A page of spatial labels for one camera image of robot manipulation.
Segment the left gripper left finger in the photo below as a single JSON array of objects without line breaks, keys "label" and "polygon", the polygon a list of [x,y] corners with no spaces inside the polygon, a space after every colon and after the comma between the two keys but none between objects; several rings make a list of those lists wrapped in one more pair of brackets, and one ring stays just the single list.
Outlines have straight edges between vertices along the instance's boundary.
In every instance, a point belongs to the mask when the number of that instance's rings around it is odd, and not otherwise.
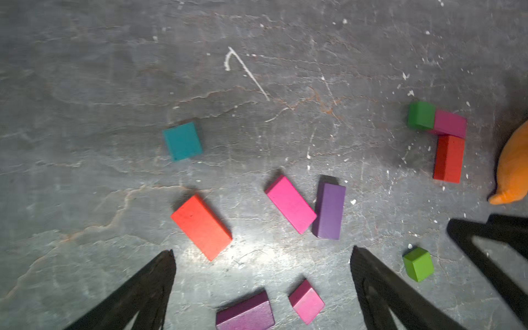
[{"label": "left gripper left finger", "polygon": [[163,329],[176,275],[172,250],[164,250],[68,329]]}]

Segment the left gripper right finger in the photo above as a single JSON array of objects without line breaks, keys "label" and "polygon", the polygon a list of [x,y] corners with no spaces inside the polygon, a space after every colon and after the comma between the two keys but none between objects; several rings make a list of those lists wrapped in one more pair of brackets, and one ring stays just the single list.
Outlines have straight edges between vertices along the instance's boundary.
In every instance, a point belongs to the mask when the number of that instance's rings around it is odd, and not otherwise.
[{"label": "left gripper right finger", "polygon": [[367,329],[463,329],[364,247],[353,247],[351,274]]}]

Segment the green cube block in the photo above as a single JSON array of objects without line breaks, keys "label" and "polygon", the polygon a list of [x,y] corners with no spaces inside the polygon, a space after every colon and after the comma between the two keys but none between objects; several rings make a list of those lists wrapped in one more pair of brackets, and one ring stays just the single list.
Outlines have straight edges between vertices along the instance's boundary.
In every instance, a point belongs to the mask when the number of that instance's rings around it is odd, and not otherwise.
[{"label": "green cube block", "polygon": [[416,247],[405,254],[403,261],[407,275],[418,283],[427,279],[435,272],[429,251],[421,247]]},{"label": "green cube block", "polygon": [[424,101],[413,102],[409,105],[408,126],[420,131],[431,131],[435,125],[436,106]]}]

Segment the magenta rectangular block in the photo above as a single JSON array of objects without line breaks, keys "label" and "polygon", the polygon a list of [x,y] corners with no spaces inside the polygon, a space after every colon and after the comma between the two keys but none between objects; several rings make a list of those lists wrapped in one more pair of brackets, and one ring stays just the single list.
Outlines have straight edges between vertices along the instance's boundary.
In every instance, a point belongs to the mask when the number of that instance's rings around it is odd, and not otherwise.
[{"label": "magenta rectangular block", "polygon": [[438,136],[466,138],[468,121],[465,117],[442,109],[436,109],[434,118],[434,126],[430,133]]}]

